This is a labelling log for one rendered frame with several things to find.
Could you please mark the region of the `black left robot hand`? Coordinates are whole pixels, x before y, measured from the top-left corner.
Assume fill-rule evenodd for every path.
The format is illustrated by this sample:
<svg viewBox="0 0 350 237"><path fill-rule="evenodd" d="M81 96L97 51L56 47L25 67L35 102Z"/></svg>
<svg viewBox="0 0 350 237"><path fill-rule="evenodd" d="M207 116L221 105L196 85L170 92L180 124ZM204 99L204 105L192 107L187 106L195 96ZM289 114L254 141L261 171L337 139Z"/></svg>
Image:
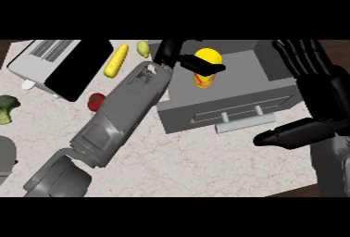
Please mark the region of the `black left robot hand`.
<svg viewBox="0 0 350 237"><path fill-rule="evenodd" d="M180 63L180 67L195 72L199 69L199 64L204 60L195 55L181 55L181 45L184 40L162 40L156 50L153 62L159 65L168 66L171 69L176 67L176 63ZM226 66L223 64L214 65L215 73L223 71Z"/></svg>

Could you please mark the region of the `grey drawer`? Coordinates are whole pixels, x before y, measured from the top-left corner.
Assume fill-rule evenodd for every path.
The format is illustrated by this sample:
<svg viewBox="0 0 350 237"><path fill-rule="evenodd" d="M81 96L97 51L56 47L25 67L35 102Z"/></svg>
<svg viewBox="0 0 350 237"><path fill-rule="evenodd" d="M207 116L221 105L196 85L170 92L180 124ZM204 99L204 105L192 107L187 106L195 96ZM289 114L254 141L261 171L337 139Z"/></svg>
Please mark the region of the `grey drawer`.
<svg viewBox="0 0 350 237"><path fill-rule="evenodd" d="M211 87L201 89L193 73L174 67L168 99L156 104L168 133L251 118L257 109L270 114L303 101L270 40L189 41L181 53L190 55L202 48L220 53L226 70L215 74Z"/></svg>

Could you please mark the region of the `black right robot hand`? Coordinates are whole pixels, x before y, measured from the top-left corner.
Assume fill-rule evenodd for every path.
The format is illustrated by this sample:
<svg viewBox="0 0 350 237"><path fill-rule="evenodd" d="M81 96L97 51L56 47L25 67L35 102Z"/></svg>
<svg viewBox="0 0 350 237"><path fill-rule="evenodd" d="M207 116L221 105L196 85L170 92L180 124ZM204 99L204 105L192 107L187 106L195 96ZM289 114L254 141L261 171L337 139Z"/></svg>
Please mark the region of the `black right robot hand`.
<svg viewBox="0 0 350 237"><path fill-rule="evenodd" d="M310 118L260 133L257 146L295 149L338 136L350 136L350 73L331 62L317 40L275 40L298 86Z"/></svg>

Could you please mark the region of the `pale green vegetable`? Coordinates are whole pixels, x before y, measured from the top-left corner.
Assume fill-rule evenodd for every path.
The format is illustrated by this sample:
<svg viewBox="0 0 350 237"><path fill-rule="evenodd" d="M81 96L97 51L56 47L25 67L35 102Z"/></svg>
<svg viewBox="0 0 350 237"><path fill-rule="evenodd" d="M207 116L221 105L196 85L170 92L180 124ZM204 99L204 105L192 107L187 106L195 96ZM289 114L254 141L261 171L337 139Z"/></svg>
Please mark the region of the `pale green vegetable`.
<svg viewBox="0 0 350 237"><path fill-rule="evenodd" d="M139 41L137 43L137 52L143 57L148 57L150 54L150 49L146 41Z"/></svg>

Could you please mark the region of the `grey rounded appliance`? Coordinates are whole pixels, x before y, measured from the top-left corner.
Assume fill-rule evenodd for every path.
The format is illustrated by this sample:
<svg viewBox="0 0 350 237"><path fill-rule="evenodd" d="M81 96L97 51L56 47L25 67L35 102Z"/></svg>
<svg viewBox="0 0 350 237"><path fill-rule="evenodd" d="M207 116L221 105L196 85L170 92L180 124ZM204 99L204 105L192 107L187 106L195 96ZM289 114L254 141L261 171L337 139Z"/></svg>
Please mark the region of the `grey rounded appliance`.
<svg viewBox="0 0 350 237"><path fill-rule="evenodd" d="M16 161L16 146L12 139L0 136L0 185L7 179Z"/></svg>

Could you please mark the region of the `yellow corn cob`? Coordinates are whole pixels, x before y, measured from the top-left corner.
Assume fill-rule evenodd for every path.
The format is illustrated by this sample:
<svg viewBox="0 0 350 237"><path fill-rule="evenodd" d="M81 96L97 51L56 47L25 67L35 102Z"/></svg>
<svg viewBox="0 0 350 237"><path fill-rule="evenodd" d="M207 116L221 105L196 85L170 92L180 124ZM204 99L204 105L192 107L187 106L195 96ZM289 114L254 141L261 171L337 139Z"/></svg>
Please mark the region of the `yellow corn cob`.
<svg viewBox="0 0 350 237"><path fill-rule="evenodd" d="M122 44L118 47L114 55L111 56L111 59L108 61L105 69L103 69L103 75L108 78L115 78L116 77L124 59L127 57L127 52L128 52L128 45Z"/></svg>

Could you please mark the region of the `green broccoli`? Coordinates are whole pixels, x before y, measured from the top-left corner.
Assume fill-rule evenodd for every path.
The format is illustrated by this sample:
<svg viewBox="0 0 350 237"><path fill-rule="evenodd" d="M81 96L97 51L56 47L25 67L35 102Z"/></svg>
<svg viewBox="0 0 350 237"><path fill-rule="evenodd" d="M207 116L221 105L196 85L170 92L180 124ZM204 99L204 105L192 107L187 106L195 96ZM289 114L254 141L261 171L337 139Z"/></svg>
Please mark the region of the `green broccoli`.
<svg viewBox="0 0 350 237"><path fill-rule="evenodd" d="M10 111L21 105L18 99L10 95L0 95L0 125L12 123Z"/></svg>

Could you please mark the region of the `white and black toaster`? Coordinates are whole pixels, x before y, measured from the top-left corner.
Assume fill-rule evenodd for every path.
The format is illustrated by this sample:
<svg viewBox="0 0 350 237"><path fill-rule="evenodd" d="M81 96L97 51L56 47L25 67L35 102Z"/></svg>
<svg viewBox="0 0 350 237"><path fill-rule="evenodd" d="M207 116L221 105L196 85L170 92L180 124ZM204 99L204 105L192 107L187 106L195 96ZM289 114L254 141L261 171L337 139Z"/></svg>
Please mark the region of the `white and black toaster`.
<svg viewBox="0 0 350 237"><path fill-rule="evenodd" d="M75 102L114 52L108 40L34 40L7 64L9 71L54 97Z"/></svg>

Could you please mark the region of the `red tomato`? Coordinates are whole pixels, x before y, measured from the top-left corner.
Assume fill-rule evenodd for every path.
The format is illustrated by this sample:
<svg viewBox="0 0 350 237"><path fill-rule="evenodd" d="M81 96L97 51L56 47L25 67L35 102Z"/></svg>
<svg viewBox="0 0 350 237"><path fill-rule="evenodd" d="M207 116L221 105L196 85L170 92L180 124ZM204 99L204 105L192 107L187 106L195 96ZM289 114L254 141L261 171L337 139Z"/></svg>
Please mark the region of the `red tomato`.
<svg viewBox="0 0 350 237"><path fill-rule="evenodd" d="M105 95L100 93L94 93L90 95L88 101L87 101L87 108L93 112L96 112L99 110L103 99L105 99Z"/></svg>

